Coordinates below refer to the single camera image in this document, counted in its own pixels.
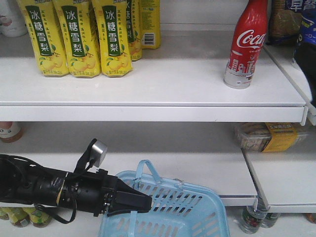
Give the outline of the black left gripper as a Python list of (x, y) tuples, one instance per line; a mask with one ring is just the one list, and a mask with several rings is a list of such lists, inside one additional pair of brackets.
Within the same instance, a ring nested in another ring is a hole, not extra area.
[(152, 198), (128, 186), (108, 171), (98, 169), (75, 179), (77, 210), (98, 216), (108, 203), (107, 216), (136, 211), (147, 213), (152, 208)]

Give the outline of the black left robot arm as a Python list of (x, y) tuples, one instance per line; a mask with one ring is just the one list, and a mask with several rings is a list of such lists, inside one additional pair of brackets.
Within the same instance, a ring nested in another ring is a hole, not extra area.
[(62, 224), (75, 220), (77, 211), (95, 217), (151, 210), (152, 198), (106, 170), (67, 172), (44, 167), (31, 159), (0, 156), (0, 200), (33, 205)]

